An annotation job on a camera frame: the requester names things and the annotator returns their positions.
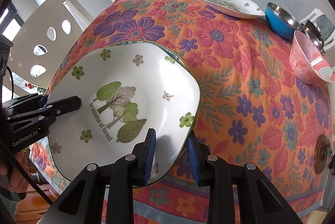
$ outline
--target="tablecloth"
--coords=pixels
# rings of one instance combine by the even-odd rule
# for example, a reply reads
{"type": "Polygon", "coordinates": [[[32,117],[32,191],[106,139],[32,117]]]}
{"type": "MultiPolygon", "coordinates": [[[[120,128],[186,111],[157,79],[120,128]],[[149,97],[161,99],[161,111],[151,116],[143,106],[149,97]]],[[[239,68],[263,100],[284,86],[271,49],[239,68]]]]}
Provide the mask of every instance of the tablecloth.
{"type": "MultiPolygon", "coordinates": [[[[198,141],[231,164],[255,163],[305,222],[322,202],[328,171],[315,173],[314,147],[321,134],[331,139],[332,122],[327,86],[295,76],[290,44],[263,19],[228,16],[202,0],[116,0],[71,48],[48,93],[85,54],[133,40],[183,60],[201,89],[198,141]]],[[[32,146],[31,158],[59,191],[68,185],[47,140],[32,146]]],[[[134,189],[135,223],[207,222],[208,197],[184,152],[163,180],[134,189]]],[[[235,207],[239,223],[236,193],[235,207]]]]}

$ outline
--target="white plate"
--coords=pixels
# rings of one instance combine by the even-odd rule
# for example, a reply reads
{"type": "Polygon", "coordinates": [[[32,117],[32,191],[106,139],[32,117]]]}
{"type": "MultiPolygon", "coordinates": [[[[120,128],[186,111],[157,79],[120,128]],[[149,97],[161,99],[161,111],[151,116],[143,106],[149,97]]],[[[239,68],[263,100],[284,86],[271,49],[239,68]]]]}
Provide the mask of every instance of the white plate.
{"type": "Polygon", "coordinates": [[[160,180],[181,153],[200,102],[193,76],[149,43],[111,46],[84,56],[48,102],[73,95],[81,98],[80,109],[59,116],[49,128],[53,160],[68,180],[89,163],[103,166],[131,153],[149,128],[157,136],[149,183],[160,180]]]}
{"type": "Polygon", "coordinates": [[[214,9],[238,18],[265,16],[261,8],[251,0],[204,0],[214,9]]]}

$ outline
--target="chair cutout hole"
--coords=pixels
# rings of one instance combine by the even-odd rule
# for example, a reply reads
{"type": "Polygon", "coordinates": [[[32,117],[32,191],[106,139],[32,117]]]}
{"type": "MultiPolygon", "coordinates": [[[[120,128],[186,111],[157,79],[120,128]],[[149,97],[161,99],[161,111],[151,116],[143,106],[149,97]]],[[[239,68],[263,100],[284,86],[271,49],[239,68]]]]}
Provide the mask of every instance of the chair cutout hole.
{"type": "Polygon", "coordinates": [[[64,20],[62,22],[62,29],[66,34],[70,34],[71,32],[71,23],[69,20],[64,20]]]}
{"type": "Polygon", "coordinates": [[[46,34],[51,41],[56,40],[56,30],[53,27],[48,28],[46,34]]]}
{"type": "Polygon", "coordinates": [[[42,45],[37,45],[34,47],[34,54],[37,55],[37,56],[41,56],[41,55],[44,55],[45,53],[47,53],[47,49],[42,46],[42,45]]]}
{"type": "Polygon", "coordinates": [[[38,77],[41,76],[44,72],[46,72],[46,69],[44,66],[41,65],[34,65],[31,69],[30,69],[30,74],[33,77],[38,77]]]}

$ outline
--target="tree illustration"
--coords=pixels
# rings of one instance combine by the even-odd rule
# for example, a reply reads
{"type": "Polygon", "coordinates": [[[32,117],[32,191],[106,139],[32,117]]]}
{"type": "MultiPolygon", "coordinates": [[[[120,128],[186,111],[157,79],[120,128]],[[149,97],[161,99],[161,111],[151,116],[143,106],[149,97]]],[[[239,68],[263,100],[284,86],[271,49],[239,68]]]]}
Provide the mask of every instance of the tree illustration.
{"type": "Polygon", "coordinates": [[[121,82],[119,81],[114,81],[109,84],[106,84],[97,91],[97,97],[93,99],[93,102],[96,102],[97,100],[105,101],[109,99],[115,94],[115,92],[120,88],[120,86],[121,82]]]}
{"type": "Polygon", "coordinates": [[[125,106],[135,96],[135,91],[135,87],[120,87],[116,92],[113,92],[113,95],[106,101],[106,104],[98,109],[98,113],[101,114],[108,107],[114,109],[119,105],[125,106]]]}
{"type": "Polygon", "coordinates": [[[136,103],[128,102],[126,105],[116,105],[113,108],[114,119],[107,125],[110,129],[115,123],[121,120],[123,123],[128,123],[137,120],[138,108],[136,103]]]}

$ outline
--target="hand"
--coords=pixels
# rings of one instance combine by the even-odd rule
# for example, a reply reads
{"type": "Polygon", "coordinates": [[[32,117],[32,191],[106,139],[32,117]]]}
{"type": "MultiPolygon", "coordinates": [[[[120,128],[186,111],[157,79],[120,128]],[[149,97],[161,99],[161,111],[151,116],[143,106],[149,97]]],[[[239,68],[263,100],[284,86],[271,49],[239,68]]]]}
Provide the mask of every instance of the hand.
{"type": "MultiPolygon", "coordinates": [[[[23,169],[28,173],[27,157],[23,150],[15,154],[16,160],[20,163],[23,169]]],[[[7,175],[7,167],[4,163],[0,162],[0,175],[7,175]]],[[[10,190],[11,192],[24,193],[27,191],[29,183],[20,174],[20,172],[14,168],[10,176],[10,184],[8,187],[4,187],[3,182],[0,179],[0,186],[10,190]]]]}

